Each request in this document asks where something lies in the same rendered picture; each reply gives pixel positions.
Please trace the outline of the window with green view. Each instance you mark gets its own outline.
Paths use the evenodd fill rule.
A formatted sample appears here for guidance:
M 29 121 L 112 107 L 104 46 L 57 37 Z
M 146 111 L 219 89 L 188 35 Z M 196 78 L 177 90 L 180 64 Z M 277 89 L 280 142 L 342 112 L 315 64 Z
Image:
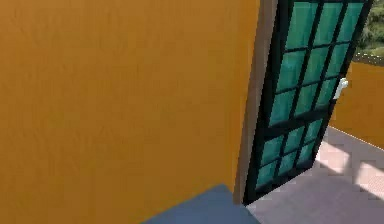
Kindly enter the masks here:
M 384 0 L 373 0 L 353 60 L 384 67 Z

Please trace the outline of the black glass-paned room door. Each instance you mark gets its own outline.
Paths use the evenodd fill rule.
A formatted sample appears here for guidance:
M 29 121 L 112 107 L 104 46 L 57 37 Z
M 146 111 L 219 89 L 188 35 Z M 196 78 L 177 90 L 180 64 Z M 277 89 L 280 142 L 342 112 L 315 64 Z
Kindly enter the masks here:
M 373 0 L 277 0 L 242 203 L 314 164 Z

